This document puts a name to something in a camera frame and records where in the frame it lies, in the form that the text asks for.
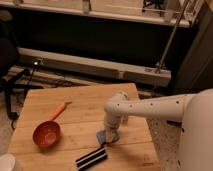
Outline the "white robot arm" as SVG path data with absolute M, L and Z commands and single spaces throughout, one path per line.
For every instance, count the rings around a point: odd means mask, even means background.
M 181 122 L 177 171 L 213 171 L 213 89 L 143 100 L 130 100 L 118 92 L 104 110 L 107 143 L 113 141 L 123 116 Z

